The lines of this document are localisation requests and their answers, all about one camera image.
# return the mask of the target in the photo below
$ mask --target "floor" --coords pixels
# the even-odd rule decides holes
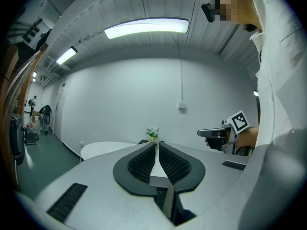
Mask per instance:
[[[24,124],[29,123],[29,114],[24,114]],[[72,155],[52,134],[39,135],[36,145],[25,148],[24,161],[17,166],[22,192],[34,200],[52,181],[72,169],[79,159]]]

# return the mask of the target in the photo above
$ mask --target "flower pot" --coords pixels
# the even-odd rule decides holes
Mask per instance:
[[[148,141],[149,142],[154,142],[154,143],[158,143],[158,137],[152,137],[152,136],[148,136]]]

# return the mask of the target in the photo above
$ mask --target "potted plant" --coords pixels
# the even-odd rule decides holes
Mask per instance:
[[[151,127],[151,128],[146,129],[146,130],[147,130],[146,134],[148,135],[148,141],[158,143],[159,128]]]

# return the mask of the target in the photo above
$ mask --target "ar tag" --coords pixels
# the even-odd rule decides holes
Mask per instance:
[[[243,111],[237,112],[227,119],[231,123],[236,135],[249,127],[248,121],[244,116]]]

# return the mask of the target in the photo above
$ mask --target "rectangular light fixture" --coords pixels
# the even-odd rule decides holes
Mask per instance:
[[[77,53],[77,50],[74,47],[70,47],[66,52],[58,58],[57,63],[62,65],[70,57],[74,56]]]
[[[189,21],[176,18],[151,18],[130,21],[105,29],[109,39],[133,33],[144,32],[176,32],[186,33],[189,28]]]

